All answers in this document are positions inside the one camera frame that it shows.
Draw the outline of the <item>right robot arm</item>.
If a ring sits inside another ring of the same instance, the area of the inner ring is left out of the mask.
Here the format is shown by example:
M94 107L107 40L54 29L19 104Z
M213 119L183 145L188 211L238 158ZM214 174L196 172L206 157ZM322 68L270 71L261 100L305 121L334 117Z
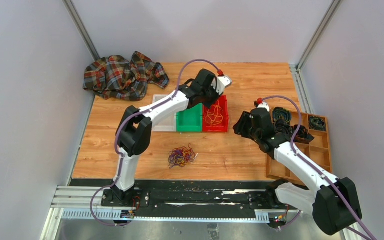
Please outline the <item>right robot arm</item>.
M290 136L276 132L266 108L244 111L233 130L236 135L255 142L263 153L284 165L307 188L297 187L286 179L276 180L265 195L271 208L286 204L310 214L319 229L330 236L363 218L354 182L326 171L300 151Z

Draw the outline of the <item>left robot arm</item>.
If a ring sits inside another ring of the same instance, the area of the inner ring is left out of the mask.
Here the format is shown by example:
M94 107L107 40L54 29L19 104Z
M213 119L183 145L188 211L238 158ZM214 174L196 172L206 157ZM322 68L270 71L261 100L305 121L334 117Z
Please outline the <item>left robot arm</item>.
M122 207L132 203L136 169L140 156L151 143L153 128L171 115L196 105L210 108L232 83L226 75L202 69L195 78L178 85L163 99L140 108L132 105L125 110L115 136L118 165L110 186L115 202Z

